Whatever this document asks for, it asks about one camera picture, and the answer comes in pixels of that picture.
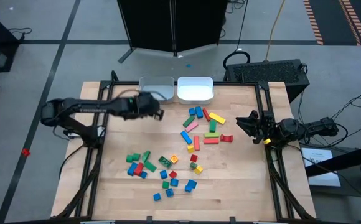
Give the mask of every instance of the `green block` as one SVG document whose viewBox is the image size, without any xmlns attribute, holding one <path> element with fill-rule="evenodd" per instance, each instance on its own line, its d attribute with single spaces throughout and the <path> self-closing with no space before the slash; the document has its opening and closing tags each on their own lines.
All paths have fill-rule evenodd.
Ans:
<svg viewBox="0 0 361 224">
<path fill-rule="evenodd" d="M 157 169 L 157 167 L 155 165 L 151 164 L 151 162 L 149 162 L 149 161 L 144 162 L 144 166 L 151 172 L 154 172 Z"/>
<path fill-rule="evenodd" d="M 194 162 L 190 163 L 190 168 L 195 169 L 197 167 L 197 164 Z"/>
<path fill-rule="evenodd" d="M 133 154 L 133 160 L 134 161 L 139 161 L 139 158 L 141 157 L 141 155 L 139 153 L 134 153 Z"/>
<path fill-rule="evenodd" d="M 133 161 L 133 156 L 132 155 L 127 155 L 126 156 L 126 162 L 132 162 Z"/>
<path fill-rule="evenodd" d="M 205 138 L 219 138 L 219 133 L 205 133 Z"/>
<path fill-rule="evenodd" d="M 172 162 L 169 161 L 168 159 L 166 159 L 164 156 L 161 156 L 160 159 L 158 159 L 158 161 L 167 168 L 170 168 L 172 166 Z"/>
<path fill-rule="evenodd" d="M 150 156 L 150 151 L 146 151 L 143 153 L 143 156 L 142 156 L 142 161 L 143 162 L 146 162 L 147 159 L 149 159 L 149 156 Z"/>
<path fill-rule="evenodd" d="M 194 116 L 190 116 L 186 121 L 185 121 L 185 123 L 183 123 L 183 127 L 188 127 L 188 125 L 192 122 L 192 121 L 194 121 Z"/>
<path fill-rule="evenodd" d="M 162 182 L 162 188 L 164 188 L 164 189 L 169 188 L 169 182 L 168 181 L 163 181 Z"/>
<path fill-rule="evenodd" d="M 217 128 L 217 122 L 215 120 L 210 121 L 210 132 L 214 133 Z"/>
</svg>

